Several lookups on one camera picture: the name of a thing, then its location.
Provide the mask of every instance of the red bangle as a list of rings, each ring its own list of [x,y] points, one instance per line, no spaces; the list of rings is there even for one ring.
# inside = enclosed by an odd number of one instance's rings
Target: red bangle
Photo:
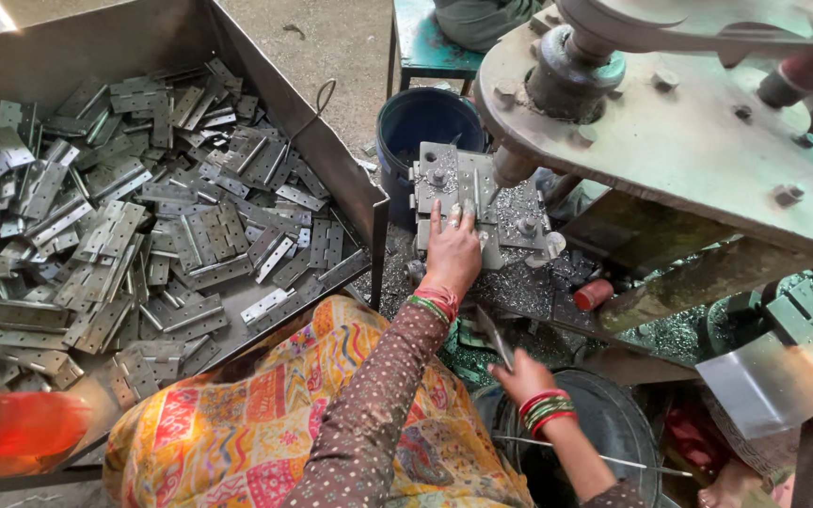
[[[574,420],[579,421],[579,417],[577,417],[573,411],[561,411],[559,413],[550,414],[547,417],[541,419],[541,421],[536,424],[535,428],[532,430],[532,438],[538,439],[537,435],[538,431],[541,429],[541,426],[545,425],[546,423],[553,419],[557,419],[560,417],[572,417]]]
[[[564,397],[567,400],[570,400],[570,394],[566,393],[562,389],[559,388],[546,389],[540,393],[533,395],[532,398],[530,398],[529,400],[523,402],[522,406],[519,407],[519,415],[521,417],[524,417],[528,410],[530,410],[537,401],[541,400],[542,398],[548,397]]]
[[[457,295],[450,289],[446,287],[420,287],[413,292],[413,295],[431,301],[435,306],[441,309],[441,312],[445,313],[445,316],[451,323],[457,318],[457,314],[460,311],[457,306]]]

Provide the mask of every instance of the black bucket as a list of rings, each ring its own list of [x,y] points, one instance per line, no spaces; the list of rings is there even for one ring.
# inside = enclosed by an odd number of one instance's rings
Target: black bucket
[[[419,143],[449,144],[459,136],[461,150],[481,152],[485,134],[475,110],[455,94],[435,87],[404,90],[378,111],[376,152],[381,163],[381,186],[391,198],[389,217],[394,224],[415,231],[409,208],[413,185],[409,168],[419,157]]]
[[[579,369],[564,369],[554,374],[561,389],[573,399],[579,427],[598,453],[612,458],[658,465],[658,447],[651,427],[635,401],[618,384],[597,374]],[[519,422],[517,408],[500,385],[492,385],[472,394],[481,421],[491,436],[532,436]],[[575,492],[560,468],[554,449],[539,444],[493,438],[510,465],[526,475],[528,490],[540,508],[579,506]],[[613,462],[606,463],[617,479],[641,492],[645,506],[655,508],[661,501],[661,475]]]

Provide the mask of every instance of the polka dot sleeve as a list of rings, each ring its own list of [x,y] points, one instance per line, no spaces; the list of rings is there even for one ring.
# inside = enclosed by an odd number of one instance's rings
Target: polka dot sleeve
[[[638,491],[626,482],[619,482],[589,499],[581,508],[644,508]]]
[[[394,478],[394,448],[425,364],[448,326],[405,303],[378,345],[322,415],[303,478],[282,507],[380,506]]]

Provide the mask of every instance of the bare foot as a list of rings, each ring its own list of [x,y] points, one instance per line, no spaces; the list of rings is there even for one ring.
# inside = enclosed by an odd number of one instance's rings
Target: bare foot
[[[720,470],[711,486],[698,491],[699,508],[741,508],[745,495],[762,484],[762,478],[738,460]]]

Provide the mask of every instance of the red container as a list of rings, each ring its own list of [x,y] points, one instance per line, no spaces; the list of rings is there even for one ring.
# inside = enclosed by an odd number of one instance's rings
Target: red container
[[[67,393],[0,392],[0,456],[47,456],[87,432],[93,411]]]
[[[592,310],[614,297],[614,286],[599,278],[582,286],[573,294],[573,301],[582,310]]]

